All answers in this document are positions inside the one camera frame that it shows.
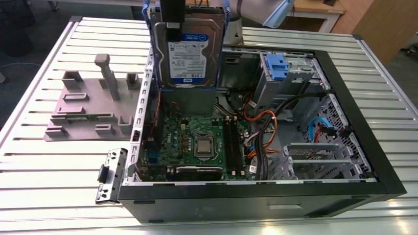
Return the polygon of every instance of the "metal table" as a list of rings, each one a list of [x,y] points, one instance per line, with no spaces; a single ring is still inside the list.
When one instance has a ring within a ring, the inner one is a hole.
[[[121,141],[45,142],[64,70],[101,77],[96,53],[111,55],[116,77],[143,73],[144,22],[83,18],[69,22],[0,132],[0,231],[95,234],[415,234],[418,232],[418,112],[367,45],[351,35],[243,29],[247,45],[326,50],[370,123],[407,194],[334,218],[140,225],[119,205],[95,205],[96,176]]]

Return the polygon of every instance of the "hard drive label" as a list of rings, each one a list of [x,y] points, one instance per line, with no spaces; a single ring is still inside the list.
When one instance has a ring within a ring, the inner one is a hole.
[[[198,83],[206,76],[207,34],[182,34],[180,42],[168,42],[170,76],[178,83]]]

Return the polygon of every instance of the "aluminum table rail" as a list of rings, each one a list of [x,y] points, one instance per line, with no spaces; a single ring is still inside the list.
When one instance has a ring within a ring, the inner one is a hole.
[[[0,132],[0,232],[137,234],[418,233],[417,110],[363,41],[351,35],[243,29],[247,45],[326,50],[346,81],[407,194],[334,218],[140,225],[120,205],[95,205],[97,171],[121,141],[45,142],[65,70],[101,77],[96,53],[111,55],[115,76],[143,73],[149,49],[144,22],[71,22]]]

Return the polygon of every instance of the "black ram slot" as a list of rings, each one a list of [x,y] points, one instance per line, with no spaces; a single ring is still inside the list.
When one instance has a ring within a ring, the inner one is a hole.
[[[224,154],[226,154],[226,159],[227,159],[227,173],[228,174],[231,174],[235,168],[230,128],[231,128],[231,120],[223,119],[223,146],[224,146]]]
[[[239,131],[238,131],[235,120],[231,121],[230,136],[231,136],[235,173],[236,175],[240,175],[240,171],[243,170],[243,168],[242,168],[242,156],[240,156],[240,147],[239,147]]]

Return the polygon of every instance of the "motherboard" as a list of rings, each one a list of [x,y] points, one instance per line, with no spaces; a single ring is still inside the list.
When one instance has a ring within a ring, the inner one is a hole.
[[[162,148],[145,152],[141,179],[246,180],[242,141],[247,134],[247,123],[236,117],[164,118]]]

